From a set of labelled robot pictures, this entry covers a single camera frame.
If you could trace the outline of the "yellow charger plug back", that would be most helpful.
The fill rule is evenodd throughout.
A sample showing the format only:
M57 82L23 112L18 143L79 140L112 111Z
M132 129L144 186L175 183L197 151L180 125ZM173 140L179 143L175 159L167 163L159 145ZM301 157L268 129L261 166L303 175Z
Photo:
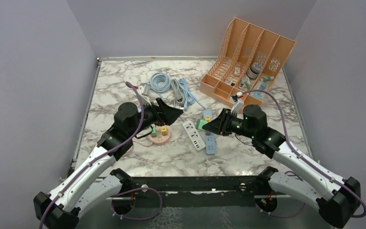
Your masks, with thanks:
M168 127L167 127L166 125L161 126L161 127L160 127L160 131L161 131L161 134L162 134L163 136L166 136L166 135L168 135L168 133L169 133Z

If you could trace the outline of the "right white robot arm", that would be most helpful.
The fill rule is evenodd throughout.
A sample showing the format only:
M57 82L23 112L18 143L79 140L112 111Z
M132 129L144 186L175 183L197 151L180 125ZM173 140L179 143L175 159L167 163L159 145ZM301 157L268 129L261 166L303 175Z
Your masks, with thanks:
M268 175L256 181L256 189L262 194L272 190L287 194L317 210L323 220L339 229L362 206L358 180L345 179L302 153L285 135L268 126L266 113L258 105L247 105L243 118L223 109L203 129L216 135L234 133L250 138L259 153L285 165L301 178L286 178L283 172L268 169Z

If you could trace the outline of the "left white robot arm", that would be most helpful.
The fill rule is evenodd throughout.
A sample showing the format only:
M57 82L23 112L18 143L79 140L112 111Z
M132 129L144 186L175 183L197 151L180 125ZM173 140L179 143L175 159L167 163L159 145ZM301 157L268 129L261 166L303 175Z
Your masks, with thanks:
M121 169L97 183L96 179L112 167L132 146L132 139L151 125L171 125L183 110L168 106L161 98L157 104L141 109L131 102L119 106L114 123L101 136L89 157L61 184L48 194L33 199L40 228L74 229L80 219L106 198L125 196L131 189L131 177Z

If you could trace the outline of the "green charger plug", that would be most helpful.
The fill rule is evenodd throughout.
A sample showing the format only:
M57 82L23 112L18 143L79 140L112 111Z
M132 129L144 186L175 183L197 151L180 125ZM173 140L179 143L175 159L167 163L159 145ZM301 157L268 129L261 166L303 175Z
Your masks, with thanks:
M157 137L156 126L154 126L154 125L151 126L150 136L151 137Z
M203 119L198 119L196 124L195 124L195 128L198 129L198 130L202 130L204 131L204 128L203 126L206 125L208 122L203 120Z

